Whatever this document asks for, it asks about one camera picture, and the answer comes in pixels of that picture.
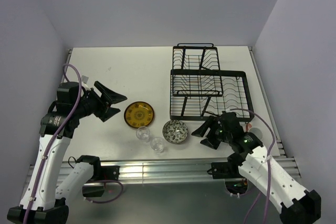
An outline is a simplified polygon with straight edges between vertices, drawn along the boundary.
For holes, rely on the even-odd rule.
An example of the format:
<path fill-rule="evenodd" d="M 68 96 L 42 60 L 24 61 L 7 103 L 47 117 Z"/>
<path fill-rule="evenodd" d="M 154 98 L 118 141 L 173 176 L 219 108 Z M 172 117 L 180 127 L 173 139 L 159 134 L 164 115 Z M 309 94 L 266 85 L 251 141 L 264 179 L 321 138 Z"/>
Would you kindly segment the floral patterned bowl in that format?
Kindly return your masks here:
<path fill-rule="evenodd" d="M 172 144 L 183 143 L 188 136 L 187 125 L 180 120 L 166 122 L 162 129 L 163 138 Z"/>

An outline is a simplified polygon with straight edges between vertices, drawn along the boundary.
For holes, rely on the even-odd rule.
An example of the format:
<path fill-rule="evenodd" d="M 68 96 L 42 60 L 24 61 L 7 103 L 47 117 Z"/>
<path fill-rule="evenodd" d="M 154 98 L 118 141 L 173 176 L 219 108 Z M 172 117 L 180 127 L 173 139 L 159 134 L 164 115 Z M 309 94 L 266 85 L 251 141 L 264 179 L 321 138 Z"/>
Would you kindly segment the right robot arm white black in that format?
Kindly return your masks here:
<path fill-rule="evenodd" d="M 233 150 L 225 162 L 214 162 L 208 173 L 214 179 L 241 177 L 266 196 L 265 212 L 272 203 L 282 223 L 315 223 L 321 217 L 321 197 L 307 190 L 271 156 L 252 132 L 241 126 L 234 111 L 211 114 L 194 132 L 201 144 L 217 149 L 227 143 Z"/>

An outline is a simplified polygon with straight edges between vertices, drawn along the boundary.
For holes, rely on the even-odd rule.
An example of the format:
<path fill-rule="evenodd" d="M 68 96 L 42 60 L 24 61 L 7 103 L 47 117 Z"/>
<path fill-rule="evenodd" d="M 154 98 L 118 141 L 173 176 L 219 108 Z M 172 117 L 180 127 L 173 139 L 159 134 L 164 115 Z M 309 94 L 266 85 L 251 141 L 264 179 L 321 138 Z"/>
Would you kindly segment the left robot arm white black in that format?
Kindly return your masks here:
<path fill-rule="evenodd" d="M 102 122 L 120 112 L 112 105 L 127 100 L 102 83 L 93 88 L 80 82 L 64 82 L 57 99 L 40 122 L 39 151 L 32 177 L 17 207 L 9 209 L 12 223 L 66 223 L 69 204 L 84 184 L 103 178 L 100 159 L 82 155 L 66 179 L 57 184 L 65 152 L 79 126 L 80 119 L 94 115 Z"/>

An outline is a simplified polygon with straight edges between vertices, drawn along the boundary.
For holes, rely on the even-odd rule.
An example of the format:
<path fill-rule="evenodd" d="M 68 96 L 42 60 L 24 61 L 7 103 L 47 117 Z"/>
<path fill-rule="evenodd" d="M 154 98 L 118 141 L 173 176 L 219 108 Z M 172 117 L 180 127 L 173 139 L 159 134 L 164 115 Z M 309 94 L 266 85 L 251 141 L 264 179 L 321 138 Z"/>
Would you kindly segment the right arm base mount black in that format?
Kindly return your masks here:
<path fill-rule="evenodd" d="M 207 173 L 211 175 L 213 179 L 240 178 L 238 167 L 231 162 L 213 162 L 211 163 L 211 168 L 207 170 Z"/>

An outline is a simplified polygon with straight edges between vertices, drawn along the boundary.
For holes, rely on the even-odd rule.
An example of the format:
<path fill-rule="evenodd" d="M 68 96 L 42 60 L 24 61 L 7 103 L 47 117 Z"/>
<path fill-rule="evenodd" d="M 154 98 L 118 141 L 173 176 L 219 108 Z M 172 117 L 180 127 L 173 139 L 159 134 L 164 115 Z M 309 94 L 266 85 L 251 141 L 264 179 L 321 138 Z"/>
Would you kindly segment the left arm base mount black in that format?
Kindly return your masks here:
<path fill-rule="evenodd" d="M 91 179 L 90 182 L 94 182 L 97 180 L 116 180 L 118 181 L 119 171 L 120 171 L 120 166 L 118 165 L 102 166 L 99 175 L 96 176 L 94 179 Z M 100 186 L 84 186 L 82 189 L 82 194 L 84 197 L 88 197 L 88 198 L 101 197 L 106 187 L 107 187 L 107 184 L 103 184 Z"/>

